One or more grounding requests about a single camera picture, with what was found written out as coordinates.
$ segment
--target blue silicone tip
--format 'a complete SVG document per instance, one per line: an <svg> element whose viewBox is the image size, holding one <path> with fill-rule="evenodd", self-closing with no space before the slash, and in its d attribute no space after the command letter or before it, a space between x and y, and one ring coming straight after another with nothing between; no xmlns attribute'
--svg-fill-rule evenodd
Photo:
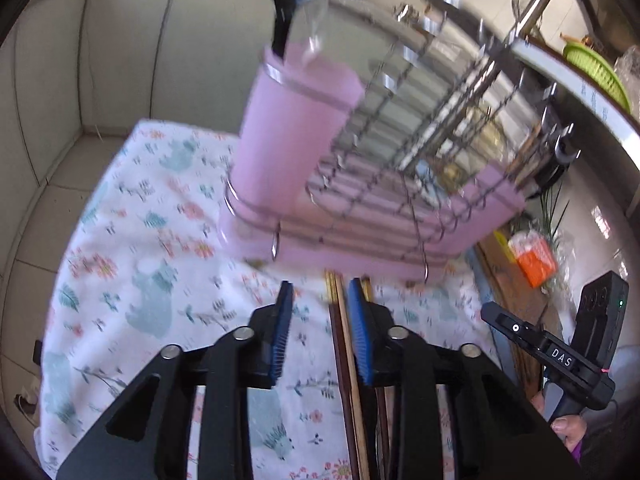
<svg viewBox="0 0 640 480"><path fill-rule="evenodd" d="M276 329L271 341L271 369L269 377L273 384L282 375L282 365L284 364L284 352L287 347L287 337L289 336L289 325L291 323L291 313L293 311L293 286L290 283L283 283L286 286L286 294L278 303L278 313L276 317Z"/></svg>
<svg viewBox="0 0 640 480"><path fill-rule="evenodd" d="M351 323L351 336L353 338L353 351L356 355L358 373L367 386L373 382L373 354L372 343L364 319L364 295L359 280L351 280L347 290L349 303L349 318Z"/></svg>

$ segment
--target silver screw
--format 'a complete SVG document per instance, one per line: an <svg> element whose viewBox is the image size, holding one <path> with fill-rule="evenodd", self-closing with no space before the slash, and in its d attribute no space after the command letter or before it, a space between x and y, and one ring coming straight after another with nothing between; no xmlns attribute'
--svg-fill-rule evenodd
<svg viewBox="0 0 640 480"><path fill-rule="evenodd" d="M391 339L406 339L409 335L409 331L403 326L393 326L387 333Z"/></svg>
<svg viewBox="0 0 640 480"><path fill-rule="evenodd" d="M180 355L180 347L178 345L167 345L160 351L163 359L175 359Z"/></svg>
<svg viewBox="0 0 640 480"><path fill-rule="evenodd" d="M474 345L473 343L467 343L462 345L460 348L463 356L476 358L482 355L482 350L478 345Z"/></svg>
<svg viewBox="0 0 640 480"><path fill-rule="evenodd" d="M234 330L234 338L238 341L246 341L247 339L251 339L254 336L254 329L249 328L248 326L241 326Z"/></svg>

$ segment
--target white wall panel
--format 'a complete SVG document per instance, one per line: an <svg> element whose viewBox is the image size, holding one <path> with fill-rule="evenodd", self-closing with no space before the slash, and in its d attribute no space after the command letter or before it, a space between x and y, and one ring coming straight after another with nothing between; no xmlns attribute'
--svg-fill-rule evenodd
<svg viewBox="0 0 640 480"><path fill-rule="evenodd" d="M84 0L40 0L18 21L18 108L40 181L80 128L76 66L83 4Z"/></svg>
<svg viewBox="0 0 640 480"><path fill-rule="evenodd" d="M0 46L0 272L38 183L31 171L15 109L12 32Z"/></svg>
<svg viewBox="0 0 640 480"><path fill-rule="evenodd" d="M90 1L80 65L85 126L131 128L148 117L154 58L167 1Z"/></svg>
<svg viewBox="0 0 640 480"><path fill-rule="evenodd" d="M237 132L272 26L271 0L174 0L158 59L154 117Z"/></svg>

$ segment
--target cable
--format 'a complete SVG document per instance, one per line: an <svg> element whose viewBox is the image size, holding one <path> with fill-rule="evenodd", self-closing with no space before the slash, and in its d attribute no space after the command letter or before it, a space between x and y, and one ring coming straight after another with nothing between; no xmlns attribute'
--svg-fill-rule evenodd
<svg viewBox="0 0 640 480"><path fill-rule="evenodd" d="M91 34L89 31L89 26L91 24L91 10L93 7L94 0L87 0L86 6L86 27L84 28L84 34L86 36L86 61L89 67L89 80L91 83L91 104L93 107L93 115L94 115L94 128L98 134L98 138L102 140L102 135L100 134L100 128L98 128L97 121L97 110L98 110L98 101L95 97L95 75L94 75L94 67L91 62Z"/></svg>

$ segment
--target white tablecloth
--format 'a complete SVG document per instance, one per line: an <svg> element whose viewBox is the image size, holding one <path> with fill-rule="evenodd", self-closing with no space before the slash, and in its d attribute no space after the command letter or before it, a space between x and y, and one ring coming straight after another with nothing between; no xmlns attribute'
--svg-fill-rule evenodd
<svg viewBox="0 0 640 480"><path fill-rule="evenodd" d="M263 270L219 250L216 219L236 136L143 121L89 200L61 262L42 356L37 446L52 476L100 414L165 345L212 345L295 286L283 375L250 397L257 480L348 480L342 405L321 270ZM374 280L379 303L428 342L475 342L495 359L474 274L452 261L439 286ZM188 477L196 477L202 391ZM446 469L450 439L444 433Z"/></svg>

